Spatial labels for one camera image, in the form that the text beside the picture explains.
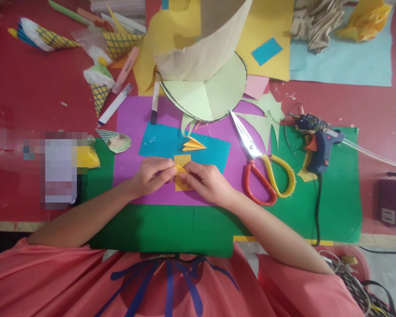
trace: pink shirt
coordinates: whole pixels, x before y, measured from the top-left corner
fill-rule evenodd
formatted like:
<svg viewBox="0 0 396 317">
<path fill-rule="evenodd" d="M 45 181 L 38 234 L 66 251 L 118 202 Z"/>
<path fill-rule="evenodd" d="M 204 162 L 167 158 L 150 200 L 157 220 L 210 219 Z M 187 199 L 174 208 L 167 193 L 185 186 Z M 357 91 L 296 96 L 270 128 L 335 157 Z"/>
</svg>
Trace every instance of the pink shirt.
<svg viewBox="0 0 396 317">
<path fill-rule="evenodd" d="M 0 254 L 0 316 L 363 316 L 336 275 L 259 257 L 140 258 L 104 250 L 28 245 Z"/>
</svg>

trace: red table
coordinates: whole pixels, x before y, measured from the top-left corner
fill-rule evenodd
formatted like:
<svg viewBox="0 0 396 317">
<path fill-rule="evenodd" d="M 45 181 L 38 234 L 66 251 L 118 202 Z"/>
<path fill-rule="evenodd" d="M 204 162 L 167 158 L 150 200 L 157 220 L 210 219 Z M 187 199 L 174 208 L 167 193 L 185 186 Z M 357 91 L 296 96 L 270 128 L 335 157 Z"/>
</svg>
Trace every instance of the red table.
<svg viewBox="0 0 396 317">
<path fill-rule="evenodd" d="M 89 2 L 59 1 L 76 10 L 88 9 Z M 147 11 L 158 9 L 156 4 Z M 92 66 L 83 49 L 42 52 L 14 39 L 7 28 L 17 28 L 19 17 L 71 38 L 83 25 L 54 11 L 47 1 L 5 4 L 0 19 L 0 127 L 7 135 L 0 139 L 0 230 L 33 231 L 42 222 L 58 216 L 60 210 L 40 210 L 39 162 L 23 160 L 24 139 L 40 138 L 41 132 L 95 132 L 97 117 L 89 85 L 82 71 Z M 359 144 L 396 161 L 396 11 L 392 22 L 393 86 L 370 87 L 316 82 L 272 82 L 271 92 L 282 101 L 283 111 L 297 101 L 305 112 L 321 116 L 334 126 L 359 127 Z M 110 69 L 115 77 L 119 70 Z M 135 83 L 133 74 L 129 81 Z M 294 94 L 296 100 L 287 97 Z M 106 129 L 115 129 L 113 116 Z M 362 243 L 396 246 L 396 228 L 376 220 L 375 183 L 396 169 L 359 155 L 359 176 L 363 206 Z"/>
</svg>

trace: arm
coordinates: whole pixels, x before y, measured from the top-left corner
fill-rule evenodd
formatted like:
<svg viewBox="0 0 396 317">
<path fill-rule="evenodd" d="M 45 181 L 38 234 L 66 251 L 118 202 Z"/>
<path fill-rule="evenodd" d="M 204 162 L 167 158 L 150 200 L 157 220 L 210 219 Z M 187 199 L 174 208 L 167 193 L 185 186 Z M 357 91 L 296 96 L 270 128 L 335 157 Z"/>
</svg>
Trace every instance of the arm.
<svg viewBox="0 0 396 317">
<path fill-rule="evenodd" d="M 264 250 L 276 261 L 314 273 L 333 273 L 317 251 L 277 217 L 236 191 L 215 166 L 189 162 L 190 174 L 181 173 L 203 198 L 233 214 L 250 230 Z"/>
<path fill-rule="evenodd" d="M 150 194 L 170 181 L 177 172 L 174 165 L 169 158 L 144 159 L 133 178 L 46 223 L 28 237 L 28 243 L 82 246 L 132 200 Z"/>
</svg>

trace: hand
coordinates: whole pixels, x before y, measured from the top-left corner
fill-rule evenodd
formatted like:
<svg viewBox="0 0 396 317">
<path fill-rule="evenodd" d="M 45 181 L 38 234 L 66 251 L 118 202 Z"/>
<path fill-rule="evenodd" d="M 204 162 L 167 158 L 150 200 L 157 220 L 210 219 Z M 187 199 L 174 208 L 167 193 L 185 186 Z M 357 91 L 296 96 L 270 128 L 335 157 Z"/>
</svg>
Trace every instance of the hand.
<svg viewBox="0 0 396 317">
<path fill-rule="evenodd" d="M 178 176 L 198 194 L 211 203 L 227 208 L 239 194 L 214 165 L 201 165 L 190 161 L 183 167 L 187 172 Z"/>
<path fill-rule="evenodd" d="M 171 158 L 145 158 L 135 176 L 125 181 L 131 200 L 151 194 L 172 180 L 177 172 L 174 166 Z"/>
</svg>

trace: person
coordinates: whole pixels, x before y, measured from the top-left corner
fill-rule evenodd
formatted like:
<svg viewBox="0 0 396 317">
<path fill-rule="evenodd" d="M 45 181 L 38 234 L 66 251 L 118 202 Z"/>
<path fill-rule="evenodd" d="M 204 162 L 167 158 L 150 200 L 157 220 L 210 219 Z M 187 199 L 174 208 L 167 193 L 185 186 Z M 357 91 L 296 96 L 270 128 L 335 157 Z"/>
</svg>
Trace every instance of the person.
<svg viewBox="0 0 396 317">
<path fill-rule="evenodd" d="M 0 254 L 0 316 L 363 316 L 340 277 L 296 232 L 236 191 L 215 166 L 179 177 L 235 214 L 269 255 L 258 279 L 238 245 L 231 258 L 116 252 L 85 245 L 132 200 L 176 174 L 146 158 L 136 175 L 46 223 Z"/>
</svg>

